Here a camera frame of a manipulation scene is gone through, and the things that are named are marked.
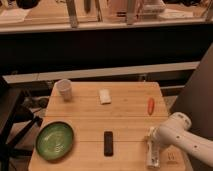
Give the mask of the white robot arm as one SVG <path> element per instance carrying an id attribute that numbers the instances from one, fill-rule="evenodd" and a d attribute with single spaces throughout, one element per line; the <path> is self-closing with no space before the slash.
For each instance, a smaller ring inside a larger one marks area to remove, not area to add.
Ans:
<path id="1" fill-rule="evenodd" d="M 146 140 L 160 149 L 174 145 L 213 167 L 213 141 L 190 133 L 191 125 L 186 114 L 175 112 L 157 127 L 151 127 Z"/>

